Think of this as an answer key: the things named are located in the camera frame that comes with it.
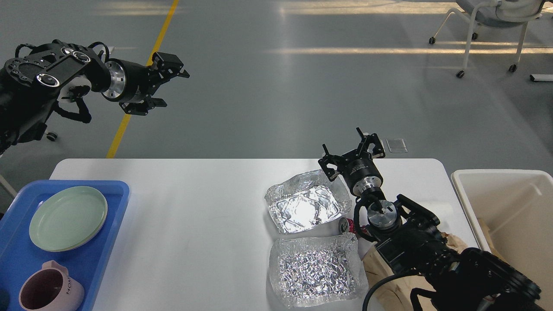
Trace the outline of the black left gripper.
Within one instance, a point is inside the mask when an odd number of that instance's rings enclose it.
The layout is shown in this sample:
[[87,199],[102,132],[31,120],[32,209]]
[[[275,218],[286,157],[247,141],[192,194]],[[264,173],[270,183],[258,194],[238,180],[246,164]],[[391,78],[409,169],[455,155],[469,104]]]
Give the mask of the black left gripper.
[[177,55],[163,52],[153,53],[150,66],[109,59],[105,67],[110,74],[110,84],[102,96],[119,102],[123,112],[129,115],[146,116],[154,108],[165,108],[165,100],[153,97],[158,87],[176,77],[190,78]]

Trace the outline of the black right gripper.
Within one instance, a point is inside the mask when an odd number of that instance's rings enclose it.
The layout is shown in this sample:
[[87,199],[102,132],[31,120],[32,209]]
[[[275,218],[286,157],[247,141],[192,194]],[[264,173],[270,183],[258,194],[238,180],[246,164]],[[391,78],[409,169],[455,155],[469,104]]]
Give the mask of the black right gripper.
[[324,154],[318,164],[330,182],[342,175],[353,196],[366,193],[384,197],[381,190],[384,179],[373,159],[385,158],[385,148],[376,133],[364,133],[359,127],[356,130],[361,138],[356,150],[344,155],[330,154],[326,144],[322,144]]

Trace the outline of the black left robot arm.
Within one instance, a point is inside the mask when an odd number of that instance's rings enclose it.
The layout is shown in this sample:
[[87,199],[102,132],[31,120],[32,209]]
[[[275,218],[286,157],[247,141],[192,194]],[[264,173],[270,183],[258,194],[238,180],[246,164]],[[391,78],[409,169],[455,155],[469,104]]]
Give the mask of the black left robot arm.
[[41,140],[52,113],[88,124],[91,114],[83,97],[98,92],[126,114],[146,116],[166,107],[155,98],[160,86],[190,74],[177,55],[154,52],[152,64],[112,58],[96,41],[87,46],[53,40],[20,44],[1,69],[0,147],[4,153],[19,143]]

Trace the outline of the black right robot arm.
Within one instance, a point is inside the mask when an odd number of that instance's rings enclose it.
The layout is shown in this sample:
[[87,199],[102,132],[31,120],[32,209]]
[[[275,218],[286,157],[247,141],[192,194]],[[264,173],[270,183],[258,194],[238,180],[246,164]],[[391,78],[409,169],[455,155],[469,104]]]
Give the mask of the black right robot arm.
[[440,219],[419,203],[399,194],[386,199],[383,177],[374,163],[385,157],[378,135],[364,134],[356,149],[331,154],[324,144],[318,160],[329,181],[342,176],[355,197],[353,219],[345,228],[373,242],[392,275],[373,285],[362,304],[368,309],[375,292],[388,282],[421,276],[432,291],[413,288],[409,299],[415,311],[422,310],[420,297],[430,299],[438,311],[540,311],[540,287],[491,252],[450,248],[437,228]]

